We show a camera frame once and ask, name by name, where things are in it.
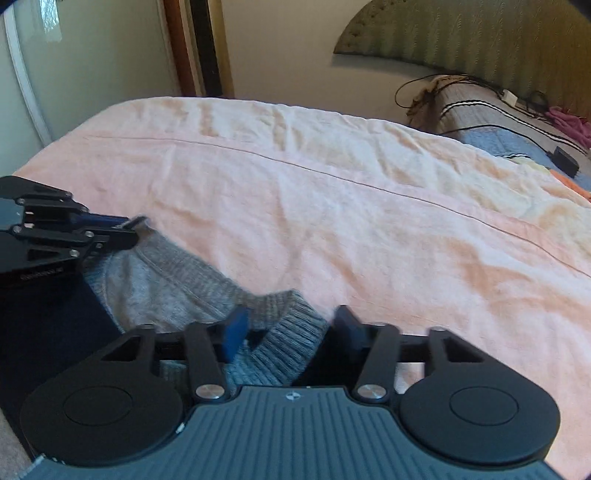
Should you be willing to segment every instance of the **black cable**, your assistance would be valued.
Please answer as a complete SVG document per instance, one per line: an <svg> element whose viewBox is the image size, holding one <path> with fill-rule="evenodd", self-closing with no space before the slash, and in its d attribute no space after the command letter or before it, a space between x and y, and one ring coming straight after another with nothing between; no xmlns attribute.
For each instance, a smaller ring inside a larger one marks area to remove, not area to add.
<svg viewBox="0 0 591 480"><path fill-rule="evenodd" d="M413 80L409 80L408 82L403 83L400 87L398 87L398 89L396 90L396 93L394 94L394 102L396 103L396 105L398 105L400 108L404 108L404 109L409 109L412 107L412 105L410 106L405 106L405 105L400 105L400 103L398 102L398 94L400 93L400 90L402 90L404 87L406 87L406 85L410 85L411 83L414 82L419 82L421 80L425 80L431 77L435 77L435 76L439 76L439 75L462 75L463 78L458 79L458 80L454 80L450 83L446 83L444 86L442 86L441 88L434 90L432 92L427 92L427 97L428 100L426 100L424 103L430 102L432 101L437 95L439 95L442 91L444 91L447 87L450 87L451 85L456 85L458 83L467 83L469 85L479 85L483 88L487 88L489 90L492 90L493 92L496 93L497 97L501 98L501 94L500 94L500 89L497 88L496 86L494 86L491 83L486 82L485 80L482 80L478 77L473 77L471 75L465 75L465 74L460 74L460 73L446 73L446 72L440 72L440 73L432 73L431 75L425 75L424 77L420 77L418 79L413 79Z"/></svg>
<svg viewBox="0 0 591 480"><path fill-rule="evenodd" d="M400 87L398 87L398 90L396 90L396 93L394 94L394 102L396 102L396 105L398 105L400 108L405 108L408 110L410 108L409 106L400 105L398 103L398 93L400 92L400 90L406 87L406 85L410 85L411 83L419 82L421 80L426 80L431 77L436 77L437 75L445 75L445 73L432 73L431 75L425 75L424 77L420 77L419 79L409 80L408 82L403 83Z"/></svg>
<svg viewBox="0 0 591 480"><path fill-rule="evenodd" d="M445 135L454 134L456 132L463 132L466 130L474 130L476 128L486 128L486 127L500 128L501 130L507 130L508 132L511 132L515 135L519 135L520 137L526 138L527 140L532 142L534 145L536 145L540 150L542 150L546 155L551 155L550 152L548 152L544 147L542 147L542 145L540 145L538 142L536 142L533 138L528 137L527 135L524 135L524 134L520 134L519 132L516 132L515 130L512 130L511 128L502 127L500 125L491 125L491 124L473 125L471 127L462 127L462 128L455 128L453 130L448 130L447 132L443 132L439 135L441 135L443 137Z"/></svg>

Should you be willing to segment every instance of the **sliding closet door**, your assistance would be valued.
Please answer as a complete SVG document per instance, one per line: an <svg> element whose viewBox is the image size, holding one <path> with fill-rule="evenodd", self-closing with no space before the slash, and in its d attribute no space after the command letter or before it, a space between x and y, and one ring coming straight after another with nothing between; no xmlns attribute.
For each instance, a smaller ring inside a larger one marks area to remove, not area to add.
<svg viewBox="0 0 591 480"><path fill-rule="evenodd" d="M19 0L14 12L53 140L116 103L179 93L160 0Z"/></svg>

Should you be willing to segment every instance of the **pink blanket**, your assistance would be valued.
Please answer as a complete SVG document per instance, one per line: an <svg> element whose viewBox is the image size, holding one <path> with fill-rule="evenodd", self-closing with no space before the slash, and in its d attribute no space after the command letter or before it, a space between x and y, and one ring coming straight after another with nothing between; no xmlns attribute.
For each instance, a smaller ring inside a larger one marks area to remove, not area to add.
<svg viewBox="0 0 591 480"><path fill-rule="evenodd" d="M591 148L591 124L584 118L564 113L560 107L551 107L546 116L554 121L554 126L562 133L586 148Z"/></svg>
<svg viewBox="0 0 591 480"><path fill-rule="evenodd" d="M211 99L113 107L18 174L147 214L253 292L450 328L556 399L548 461L591 471L591 209L551 176L388 122Z"/></svg>

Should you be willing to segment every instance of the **white door trim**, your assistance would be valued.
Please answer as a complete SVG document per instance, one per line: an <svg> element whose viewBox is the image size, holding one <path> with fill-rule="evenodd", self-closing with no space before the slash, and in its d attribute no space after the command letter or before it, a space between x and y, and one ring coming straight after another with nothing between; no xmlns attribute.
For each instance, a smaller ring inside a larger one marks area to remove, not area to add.
<svg viewBox="0 0 591 480"><path fill-rule="evenodd" d="M12 59L12 66L14 73L17 76L18 85L21 88L22 98L25 100L29 116L33 121L39 140L44 147L48 146L53 140L47 128L41 108L37 103L37 98L33 92L31 81L25 66L25 59L22 57L21 43L18 39L17 20L14 16L14 6L11 5L4 12L4 25L6 26L6 40L8 42L8 50Z"/></svg>

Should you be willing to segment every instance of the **white wall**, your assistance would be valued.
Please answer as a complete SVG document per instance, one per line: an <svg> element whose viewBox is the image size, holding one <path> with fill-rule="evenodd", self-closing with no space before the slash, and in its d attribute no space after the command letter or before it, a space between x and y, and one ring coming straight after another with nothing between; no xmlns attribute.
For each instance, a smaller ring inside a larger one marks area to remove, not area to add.
<svg viewBox="0 0 591 480"><path fill-rule="evenodd" d="M41 150L22 99L0 16L0 176L10 175Z"/></svg>
<svg viewBox="0 0 591 480"><path fill-rule="evenodd" d="M431 70L332 53L368 1L222 0L236 97L406 123L394 93ZM409 105L420 88L405 88L399 103Z"/></svg>

